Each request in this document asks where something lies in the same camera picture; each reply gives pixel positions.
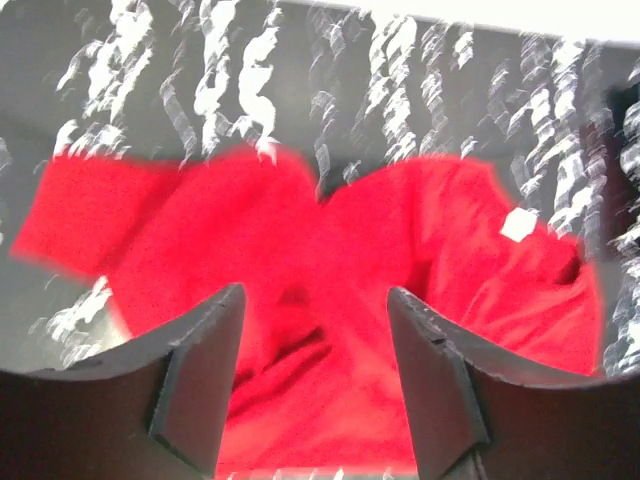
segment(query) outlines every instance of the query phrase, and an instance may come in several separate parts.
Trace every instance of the red cloth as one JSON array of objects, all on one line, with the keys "label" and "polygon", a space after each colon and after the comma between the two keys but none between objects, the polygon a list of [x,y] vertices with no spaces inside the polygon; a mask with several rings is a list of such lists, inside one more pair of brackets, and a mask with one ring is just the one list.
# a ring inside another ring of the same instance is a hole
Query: red cloth
[{"label": "red cloth", "polygon": [[132,335],[218,289],[248,295],[221,474],[281,467],[415,471],[386,315],[402,285],[488,340],[591,374],[602,317],[575,240],[500,230],[490,166],[416,158],[324,203],[294,153],[249,148],[183,170],[107,157],[48,165],[13,253],[106,275]]}]

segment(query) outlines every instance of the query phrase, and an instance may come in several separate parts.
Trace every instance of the label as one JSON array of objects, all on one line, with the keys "label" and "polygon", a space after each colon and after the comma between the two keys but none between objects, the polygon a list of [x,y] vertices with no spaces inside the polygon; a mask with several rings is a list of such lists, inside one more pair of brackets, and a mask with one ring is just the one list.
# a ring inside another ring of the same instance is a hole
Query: label
[{"label": "label", "polygon": [[538,216],[535,213],[518,207],[509,212],[500,233],[514,242],[520,243],[533,233],[537,221]]}]

